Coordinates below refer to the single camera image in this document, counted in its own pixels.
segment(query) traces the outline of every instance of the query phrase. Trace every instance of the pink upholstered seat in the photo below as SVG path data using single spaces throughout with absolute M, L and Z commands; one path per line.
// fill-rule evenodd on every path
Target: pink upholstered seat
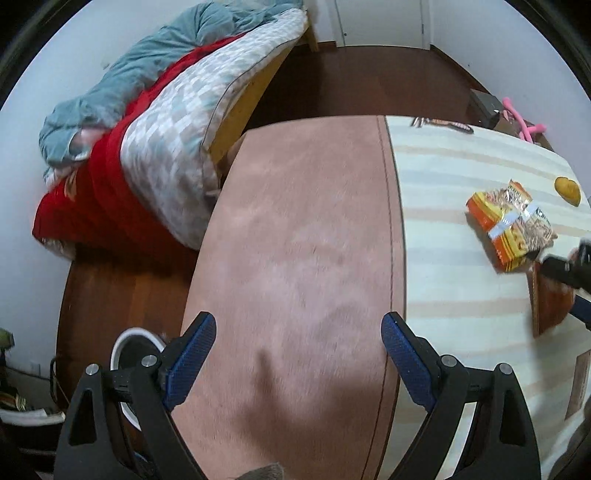
M 183 327 L 217 340 L 173 413 L 211 480 L 271 462 L 374 479 L 398 376 L 379 325 L 404 314 L 397 178 L 383 117 L 249 131 L 210 222 Z

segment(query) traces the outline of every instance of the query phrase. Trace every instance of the pink toy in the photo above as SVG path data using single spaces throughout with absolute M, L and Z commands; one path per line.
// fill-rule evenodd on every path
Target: pink toy
M 503 116 L 506 120 L 509 120 L 509 116 L 507 115 L 507 111 L 509 111 L 515 120 L 519 123 L 521 127 L 521 132 L 519 132 L 519 138 L 525 140 L 526 142 L 533 143 L 534 141 L 531 138 L 531 134 L 542 134 L 546 131 L 546 126 L 544 124 L 537 124 L 533 127 L 528 127 L 523 120 L 523 117 L 519 114 L 517 110 L 513 107 L 511 100 L 509 97 L 503 98 L 503 106 L 505 107 L 505 111 L 503 111 Z

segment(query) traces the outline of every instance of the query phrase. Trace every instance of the table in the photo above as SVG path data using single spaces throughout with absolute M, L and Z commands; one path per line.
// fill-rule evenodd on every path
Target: table
M 492 190 L 510 179 L 520 182 L 548 216 L 558 238 L 549 253 L 568 256 L 588 236 L 591 211 L 554 190 L 557 176 L 576 179 L 555 153 L 490 130 L 474 135 L 388 117 L 400 179 L 407 260 L 406 321 L 440 353 L 464 365 L 492 369 L 511 364 L 521 384 L 540 450 L 543 476 L 566 450 L 581 424 L 583 409 L 564 421 L 576 357 L 591 348 L 591 333 L 570 315 L 538 339 L 532 337 L 525 273 L 498 273 L 477 233 L 468 224 L 465 203 L 473 192 Z M 591 391 L 587 385 L 585 399 Z M 454 470 L 470 426 L 474 405 L 464 410 L 440 478 Z M 424 418 L 404 388 L 396 406 L 379 478 L 387 478 Z
M 498 132 L 410 121 L 309 119 L 245 135 L 183 322 L 212 312 L 217 340 L 173 412 L 210 479 L 273 461 L 293 479 L 387 478 L 424 418 L 381 345 L 389 310 L 466 366 L 510 363 L 545 475 L 566 450 L 583 412 L 564 421 L 574 363 L 591 335 L 568 317 L 533 339 L 525 276 L 495 271 L 465 203 L 474 191 L 520 181 L 555 227 L 548 251 L 559 255 L 587 234 L 589 205 L 576 209 L 554 191 L 556 176 L 574 174 L 552 152 Z

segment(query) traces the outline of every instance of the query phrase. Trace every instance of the teal blanket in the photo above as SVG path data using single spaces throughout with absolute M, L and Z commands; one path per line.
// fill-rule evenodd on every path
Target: teal blanket
M 88 150 L 70 150 L 70 141 L 80 128 L 113 128 L 123 118 L 128 103 L 194 48 L 270 22 L 275 15 L 300 8 L 301 0 L 267 1 L 259 8 L 244 5 L 207 2 L 185 10 L 170 25 L 131 47 L 84 95 L 58 104 L 39 134 L 47 164 L 63 168 L 86 159 Z

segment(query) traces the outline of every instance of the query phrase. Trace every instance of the door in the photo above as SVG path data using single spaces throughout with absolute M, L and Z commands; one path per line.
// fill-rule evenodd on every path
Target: door
M 423 48 L 421 0 L 335 0 L 346 46 Z

